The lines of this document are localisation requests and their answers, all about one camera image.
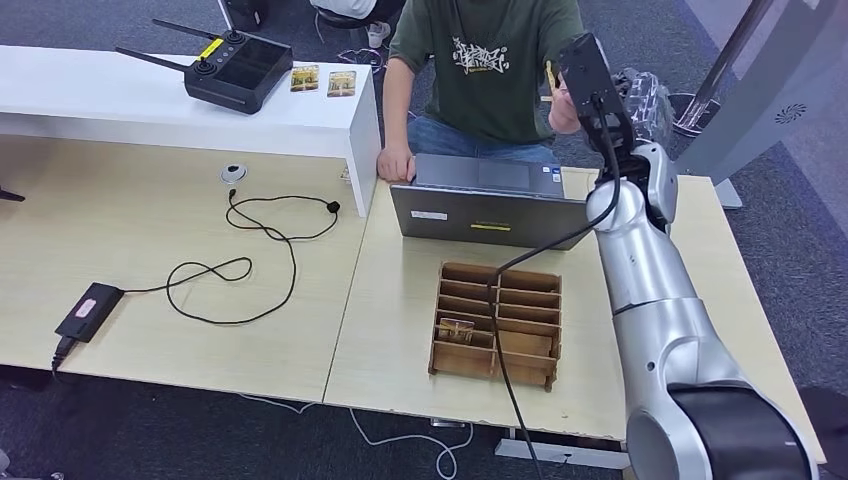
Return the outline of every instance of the silver robot arm segment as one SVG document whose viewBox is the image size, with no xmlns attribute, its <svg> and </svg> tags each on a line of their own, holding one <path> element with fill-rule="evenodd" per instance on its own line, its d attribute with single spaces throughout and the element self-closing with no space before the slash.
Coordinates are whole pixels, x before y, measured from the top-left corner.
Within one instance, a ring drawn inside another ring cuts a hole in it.
<svg viewBox="0 0 848 480">
<path fill-rule="evenodd" d="M 629 160 L 618 204 L 595 227 L 618 342 L 627 449 L 640 480 L 818 479 L 789 418 L 748 380 L 716 334 L 668 235 L 677 202 L 673 163 L 656 143 Z M 589 197 L 596 218 L 613 181 Z"/>
</svg>

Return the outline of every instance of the yellow sticker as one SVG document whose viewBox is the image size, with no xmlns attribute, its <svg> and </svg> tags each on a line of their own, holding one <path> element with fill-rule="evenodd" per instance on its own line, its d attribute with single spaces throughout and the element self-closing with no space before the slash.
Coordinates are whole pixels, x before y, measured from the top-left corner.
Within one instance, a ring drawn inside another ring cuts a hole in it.
<svg viewBox="0 0 848 480">
<path fill-rule="evenodd" d="M 480 225 L 479 223 L 472 223 L 471 228 L 477 228 L 480 230 L 499 230 L 501 232 L 509 232 L 512 230 L 512 227 L 504 227 L 501 225 Z"/>
<path fill-rule="evenodd" d="M 209 58 L 209 55 L 215 53 L 215 49 L 218 48 L 222 43 L 224 43 L 224 40 L 216 38 L 212 41 L 212 43 L 209 44 L 208 47 L 206 47 L 206 50 L 204 50 L 203 53 L 197 56 L 197 59 L 201 60 L 204 58 Z"/>
</svg>

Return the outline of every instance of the green t-shirt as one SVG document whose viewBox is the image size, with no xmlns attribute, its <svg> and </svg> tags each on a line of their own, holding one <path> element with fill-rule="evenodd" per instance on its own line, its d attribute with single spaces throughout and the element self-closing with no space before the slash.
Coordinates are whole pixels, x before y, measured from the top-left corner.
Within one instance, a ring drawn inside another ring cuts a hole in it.
<svg viewBox="0 0 848 480">
<path fill-rule="evenodd" d="M 418 73 L 434 56 L 428 115 L 483 139 L 538 143 L 553 136 L 539 115 L 545 62 L 582 32 L 577 0 L 407 0 L 390 57 Z"/>
</svg>

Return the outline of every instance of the person's arm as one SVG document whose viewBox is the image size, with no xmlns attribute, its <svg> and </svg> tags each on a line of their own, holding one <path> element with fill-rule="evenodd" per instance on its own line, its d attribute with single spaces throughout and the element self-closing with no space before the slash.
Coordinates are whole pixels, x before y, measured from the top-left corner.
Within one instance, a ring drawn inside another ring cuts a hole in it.
<svg viewBox="0 0 848 480">
<path fill-rule="evenodd" d="M 415 163 L 406 131 L 407 112 L 415 75 L 433 51 L 426 0 L 407 0 L 389 49 L 383 81 L 385 147 L 377 158 L 377 173 L 386 180 L 412 180 Z"/>
<path fill-rule="evenodd" d="M 539 59 L 539 68 L 543 68 L 542 66 L 550 61 L 558 72 L 560 88 L 551 91 L 553 100 L 548 121 L 551 128 L 559 133 L 574 133 L 580 130 L 577 110 L 574 108 L 574 102 L 571 101 L 565 82 L 562 81 L 562 75 L 559 74 L 561 71 L 559 51 L 581 33 L 583 33 L 583 21 L 580 18 L 577 0 L 545 0 L 539 31 L 539 51 L 542 55 Z"/>
<path fill-rule="evenodd" d="M 415 166 L 409 150 L 406 119 L 415 73 L 400 58 L 390 58 L 383 80 L 383 125 L 386 145 L 377 159 L 377 173 L 386 180 L 412 180 Z"/>
</svg>

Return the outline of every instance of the wooden organizer box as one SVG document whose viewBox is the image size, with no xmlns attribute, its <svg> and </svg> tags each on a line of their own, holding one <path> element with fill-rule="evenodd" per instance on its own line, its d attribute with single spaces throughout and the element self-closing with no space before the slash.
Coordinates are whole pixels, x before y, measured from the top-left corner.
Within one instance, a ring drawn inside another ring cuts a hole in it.
<svg viewBox="0 0 848 480">
<path fill-rule="evenodd" d="M 431 374 L 502 376 L 486 301 L 486 283 L 495 271 L 478 265 L 442 264 L 430 350 Z M 542 385 L 551 391 L 561 353 L 561 286 L 556 275 L 508 270 L 492 287 L 510 380 Z M 442 319 L 473 322 L 470 343 L 440 340 Z"/>
</svg>

